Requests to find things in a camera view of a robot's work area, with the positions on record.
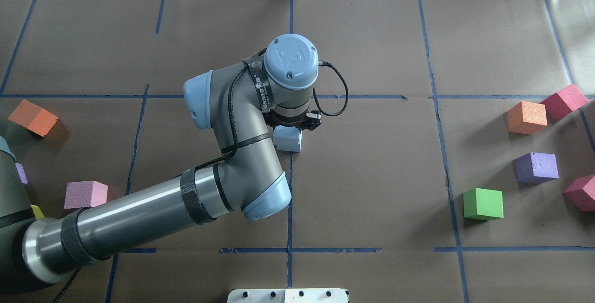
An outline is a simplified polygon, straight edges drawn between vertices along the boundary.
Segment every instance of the yellow foam block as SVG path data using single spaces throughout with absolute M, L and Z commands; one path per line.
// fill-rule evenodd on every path
M 33 209 L 33 214 L 35 215 L 36 220 L 45 218 L 43 212 L 41 212 L 41 209 L 38 206 L 32 204 L 31 208 Z

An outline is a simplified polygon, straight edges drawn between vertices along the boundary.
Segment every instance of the orange foam block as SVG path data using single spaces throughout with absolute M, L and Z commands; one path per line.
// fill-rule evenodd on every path
M 546 106 L 539 103 L 521 101 L 508 110 L 508 131 L 534 134 L 548 126 Z
M 8 116 L 8 120 L 44 137 L 58 121 L 58 117 L 28 100 L 22 100 L 13 113 Z

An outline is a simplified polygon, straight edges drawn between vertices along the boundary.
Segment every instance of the cube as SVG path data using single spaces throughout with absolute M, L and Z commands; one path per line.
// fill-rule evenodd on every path
M 26 127 L 39 136 L 45 137 L 58 121 L 58 117 L 40 106 L 32 104 L 28 100 L 22 100 L 13 113 L 8 116 L 8 120 Z
M 557 178 L 556 155 L 530 152 L 515 159 L 518 182 L 541 184 Z
M 556 120 L 563 118 L 572 111 L 587 104 L 589 100 L 582 94 L 576 85 L 572 84 L 557 91 L 554 95 L 545 99 L 542 104 Z
M 299 152 L 302 150 L 302 132 L 297 127 L 278 125 L 272 132 L 272 143 L 278 151 Z
M 27 176 L 25 175 L 23 165 L 19 163 L 15 163 L 14 165 L 17 166 L 17 172 L 19 172 L 19 177 L 21 178 L 21 183 L 23 183 L 23 186 L 28 185 L 29 180 L 27 180 Z
M 562 194 L 582 212 L 595 211 L 595 175 L 574 180 Z
M 68 182 L 64 209 L 98 206 L 107 202 L 108 186 L 96 181 Z
M 508 131 L 533 134 L 548 126 L 546 106 L 539 103 L 521 101 L 508 110 Z
M 43 212 L 41 212 L 41 209 L 38 206 L 32 204 L 31 208 L 33 210 L 33 214 L 35 215 L 36 220 L 45 218 L 45 216 L 43 215 Z
M 502 191 L 474 188 L 463 193 L 465 218 L 495 220 L 504 218 Z

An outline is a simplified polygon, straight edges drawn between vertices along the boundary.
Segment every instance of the black cable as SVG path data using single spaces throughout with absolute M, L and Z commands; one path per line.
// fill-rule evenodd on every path
M 341 73 L 338 71 L 338 69 L 336 69 L 335 66 L 333 66 L 330 62 L 322 61 L 321 66 L 333 68 L 333 71 L 335 71 L 335 73 L 337 73 L 338 78 L 341 79 L 341 82 L 343 83 L 343 86 L 345 87 L 345 104 L 343 104 L 343 107 L 341 108 L 340 111 L 338 111 L 334 114 L 329 114 L 327 112 L 324 112 L 323 109 L 320 107 L 320 103 L 318 101 L 318 96 L 316 95 L 316 87 L 312 88 L 312 95 L 314 96 L 314 102 L 316 102 L 316 106 L 318 107 L 318 110 L 320 111 L 320 113 L 322 115 L 331 116 L 331 117 L 339 116 L 340 114 L 343 114 L 343 112 L 347 108 L 347 102 L 349 101 L 349 89 L 347 88 L 347 83 L 345 82 L 345 79 L 343 78 Z
M 266 51 L 266 48 L 259 51 L 259 53 L 257 53 L 258 56 L 261 57 L 265 53 L 265 51 Z M 204 164 L 198 165 L 196 167 L 196 170 L 200 170 L 201 168 L 205 168 L 210 165 L 214 165 L 214 164 L 218 163 L 219 161 L 231 159 L 234 155 L 236 155 L 236 152 L 238 152 L 238 131 L 236 130 L 236 120 L 234 119 L 234 115 L 233 115 L 233 90 L 235 89 L 238 81 L 240 81 L 240 78 L 242 78 L 242 76 L 244 75 L 244 73 L 247 70 L 248 70 L 248 66 L 244 65 L 242 70 L 236 75 L 236 77 L 231 82 L 231 85 L 229 86 L 229 90 L 227 91 L 227 110 L 229 110 L 229 126 L 231 128 L 231 137 L 233 139 L 233 148 L 231 149 L 230 152 L 227 152 L 224 155 L 221 155 L 221 157 L 219 157 L 217 159 L 213 159 L 213 160 L 207 161 Z
M 62 296 L 64 296 L 64 294 L 66 294 L 66 290 L 68 290 L 70 285 L 74 282 L 74 279 L 79 274 L 79 271 L 80 271 L 80 268 L 77 268 L 74 270 L 74 273 L 70 276 L 70 278 L 68 279 L 68 282 L 66 282 L 66 284 L 64 284 L 64 288 L 62 288 L 62 291 L 60 291 L 58 296 L 56 296 L 56 298 L 53 299 L 52 303 L 58 303 L 58 301 L 62 298 Z

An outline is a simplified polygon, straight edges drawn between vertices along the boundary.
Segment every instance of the purple foam block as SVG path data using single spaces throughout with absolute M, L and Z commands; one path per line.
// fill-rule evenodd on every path
M 27 180 L 27 176 L 25 175 L 25 170 L 23 169 L 23 165 L 21 165 L 19 163 L 15 163 L 15 165 L 17 166 L 17 172 L 19 172 L 19 177 L 21 178 L 21 182 L 23 183 L 23 186 L 28 185 L 29 181 Z
M 556 155 L 530 152 L 515 160 L 518 182 L 540 184 L 558 178 Z

